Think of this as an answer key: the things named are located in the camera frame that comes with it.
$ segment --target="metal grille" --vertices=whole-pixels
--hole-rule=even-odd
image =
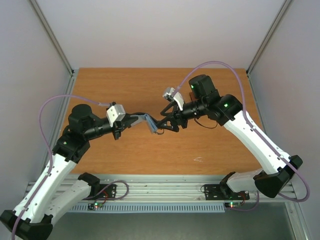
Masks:
[[[106,203],[95,210],[88,209],[87,203],[78,203],[71,213],[224,213],[223,203]]]

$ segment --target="wooden table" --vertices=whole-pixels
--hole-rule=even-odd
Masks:
[[[127,113],[146,112],[156,119],[168,104],[162,98],[167,87],[176,87],[190,68],[81,68],[73,94],[98,102],[117,102]],[[244,69],[237,69],[244,86],[247,110],[259,124],[250,84]],[[241,101],[234,75],[228,69],[202,68],[194,74],[209,75],[221,96],[232,94]],[[185,102],[190,101],[189,84],[181,91]],[[71,99],[71,109],[83,103]],[[97,116],[106,116],[105,107],[89,104]],[[216,122],[206,116],[199,119],[205,126]],[[145,122],[122,132],[119,140],[112,134],[90,142],[73,173],[92,174],[170,174],[225,175],[231,171],[246,172],[260,167],[243,144],[224,127],[206,129],[190,120],[180,132],[166,130],[163,135],[151,134]]]

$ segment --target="gray floor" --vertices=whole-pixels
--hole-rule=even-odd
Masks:
[[[253,212],[67,213],[49,240],[292,240],[283,203]]]

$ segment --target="scratch on table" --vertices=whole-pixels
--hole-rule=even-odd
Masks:
[[[197,161],[197,162],[203,163],[201,156],[198,156],[197,158],[193,159],[193,161]]]

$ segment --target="purple cable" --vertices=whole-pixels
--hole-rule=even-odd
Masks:
[[[224,207],[224,208],[225,209],[234,210],[234,211],[238,211],[238,212],[250,212],[250,211],[255,210],[258,207],[259,201],[260,201],[259,191],[256,191],[256,202],[255,202],[255,204],[254,204],[254,206],[252,208],[249,208],[249,209],[238,209],[238,208],[233,208],[233,207]]]
[[[11,233],[11,240],[15,240],[15,235],[16,235],[16,230],[17,230],[17,227],[18,227],[18,223],[20,221],[20,219],[22,218],[22,216],[24,215],[25,211],[28,209],[28,206],[30,205],[31,201],[35,198],[35,196],[37,195],[39,189],[42,187],[42,185],[45,183],[45,181],[47,180],[48,176],[50,175],[51,171],[52,171],[52,168],[53,168],[53,163],[54,163],[54,160],[53,160],[53,157],[52,157],[52,152],[51,152],[51,149],[50,149],[50,146],[49,146],[49,143],[46,139],[46,136],[44,134],[44,131],[42,129],[42,125],[41,125],[41,115],[42,115],[42,112],[45,108],[45,106],[51,102],[52,100],[55,100],[55,99],[58,99],[58,98],[75,98],[75,99],[81,99],[81,100],[84,100],[86,102],[89,102],[89,103],[92,103],[92,104],[96,104],[96,105],[99,105],[99,106],[110,106],[110,103],[102,103],[102,102],[97,102],[97,101],[93,101],[93,100],[90,100],[88,98],[85,98],[85,97],[82,97],[82,96],[77,96],[77,95],[71,95],[71,94],[63,94],[63,95],[56,95],[56,96],[53,96],[51,98],[49,98],[47,101],[45,101],[43,103],[43,105],[40,107],[40,110],[39,110],[39,113],[38,113],[38,124],[39,124],[39,128],[40,128],[40,133],[41,133],[41,136],[42,136],[42,139],[45,143],[45,147],[49,153],[49,168],[48,168],[48,172],[47,172],[47,175],[44,176],[44,178],[41,180],[41,182],[39,183],[39,185],[36,187],[36,189],[34,190],[33,194],[30,196],[29,200],[26,202],[26,204],[24,205],[24,209],[20,212],[19,216],[16,218],[15,222],[14,222],[14,225],[13,225],[13,228],[12,228],[12,233]]]
[[[125,181],[122,181],[122,180],[117,180],[117,181],[113,181],[113,182],[110,182],[107,186],[105,186],[104,188],[102,188],[102,190],[100,192],[98,192],[95,196],[88,196],[86,198],[84,198],[83,200],[90,200],[90,199],[93,199],[94,197],[98,196],[99,194],[101,194],[105,189],[107,189],[108,187],[110,187],[112,184],[116,184],[116,183],[122,183],[125,185],[126,187],[126,191],[125,191],[125,194],[120,196],[120,197],[115,197],[115,198],[107,198],[107,200],[120,200],[120,199],[123,199],[125,196],[128,195],[129,193],[129,185],[125,182]]]
[[[241,91],[241,98],[242,98],[242,105],[243,105],[243,117],[246,121],[246,123],[253,128],[253,125],[251,124],[251,122],[249,121],[248,117],[247,117],[247,106],[246,106],[246,99],[245,99],[245,91],[244,91],[244,87],[242,86],[242,82],[241,79],[239,77],[239,75],[237,74],[237,72],[228,64],[222,62],[222,61],[207,61],[204,62],[200,65],[198,65],[197,67],[195,67],[184,79],[183,81],[180,83],[180,85],[176,88],[176,90],[174,90],[174,92],[172,93],[172,96],[174,97],[175,94],[180,90],[180,88],[182,87],[182,85],[187,81],[187,79],[191,76],[191,74],[193,74],[196,70],[202,68],[203,66],[209,65],[209,64],[219,64],[219,65],[223,65],[225,67],[227,67],[228,69],[230,69],[232,71],[232,73],[234,74],[236,80],[238,81],[238,85]],[[277,155],[278,158],[280,158],[286,165],[289,166],[289,168],[291,168],[296,175],[301,179],[301,181],[303,182],[303,184],[305,185],[305,189],[306,189],[306,195],[304,198],[302,199],[295,199],[295,198],[291,198],[288,197],[286,195],[283,195],[282,193],[278,193],[279,196],[296,202],[296,203],[301,203],[301,202],[305,202],[306,200],[308,200],[308,198],[310,197],[310,187],[307,183],[307,180],[299,173],[299,171],[292,166],[292,164],[290,162],[288,162],[285,158],[283,158],[283,156],[268,142],[267,139],[264,138],[264,136],[262,136],[262,134],[255,128],[253,128],[254,132],[262,139],[262,141],[264,141],[264,143]]]

